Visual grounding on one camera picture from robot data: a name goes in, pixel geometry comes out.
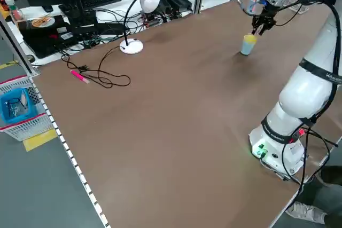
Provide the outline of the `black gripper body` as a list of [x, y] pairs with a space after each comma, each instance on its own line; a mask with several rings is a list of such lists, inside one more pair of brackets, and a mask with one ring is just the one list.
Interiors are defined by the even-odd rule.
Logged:
[[271, 24], [274, 21], [274, 16], [278, 12], [278, 7], [271, 5], [271, 4], [266, 4], [263, 9], [261, 14], [258, 17], [257, 20], [257, 25], [265, 25], [265, 24]]

